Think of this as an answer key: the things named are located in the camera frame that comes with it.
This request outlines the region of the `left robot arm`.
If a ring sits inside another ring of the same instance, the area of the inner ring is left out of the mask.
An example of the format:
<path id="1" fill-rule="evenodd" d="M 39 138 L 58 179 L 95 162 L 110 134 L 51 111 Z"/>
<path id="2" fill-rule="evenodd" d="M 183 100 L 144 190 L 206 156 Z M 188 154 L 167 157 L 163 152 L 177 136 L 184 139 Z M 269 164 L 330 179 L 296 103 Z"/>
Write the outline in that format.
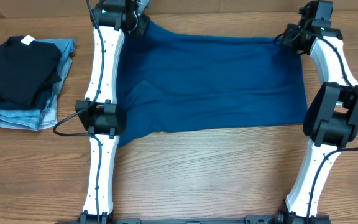
<path id="1" fill-rule="evenodd" d="M 144 14 L 148 0 L 101 1 L 90 11 L 94 56 L 85 98 L 75 110 L 89 136 L 91 163 L 88 193 L 78 223 L 111 223 L 114 158 L 126 113 L 117 104 L 119 58 L 127 34 L 142 38 L 150 18 Z"/>

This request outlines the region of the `blue polo shirt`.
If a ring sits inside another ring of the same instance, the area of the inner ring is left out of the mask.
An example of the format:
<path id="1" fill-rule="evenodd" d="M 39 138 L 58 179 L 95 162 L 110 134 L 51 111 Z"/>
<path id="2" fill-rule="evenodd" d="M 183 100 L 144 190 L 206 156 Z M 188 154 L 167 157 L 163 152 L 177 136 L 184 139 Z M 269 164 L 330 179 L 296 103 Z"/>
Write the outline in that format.
<path id="1" fill-rule="evenodd" d="M 301 58 L 271 37 L 176 34 L 151 23 L 127 36 L 117 73 L 127 115 L 119 144 L 153 132 L 301 124 Z"/>

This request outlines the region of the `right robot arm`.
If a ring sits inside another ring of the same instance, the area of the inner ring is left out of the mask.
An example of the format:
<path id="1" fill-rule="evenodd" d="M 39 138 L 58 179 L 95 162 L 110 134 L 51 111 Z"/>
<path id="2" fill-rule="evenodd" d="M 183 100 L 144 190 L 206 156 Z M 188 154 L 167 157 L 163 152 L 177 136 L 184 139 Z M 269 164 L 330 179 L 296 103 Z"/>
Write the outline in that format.
<path id="1" fill-rule="evenodd" d="M 278 212 L 270 217 L 247 216 L 247 223 L 330 223 L 317 214 L 318 202 L 335 160 L 350 151 L 358 133 L 358 81 L 343 51 L 343 36 L 331 26 L 333 3 L 310 1 L 299 9 L 301 19 L 278 35 L 280 45 L 308 54 L 318 70 L 321 88 L 306 112 L 308 137 L 295 184 Z"/>

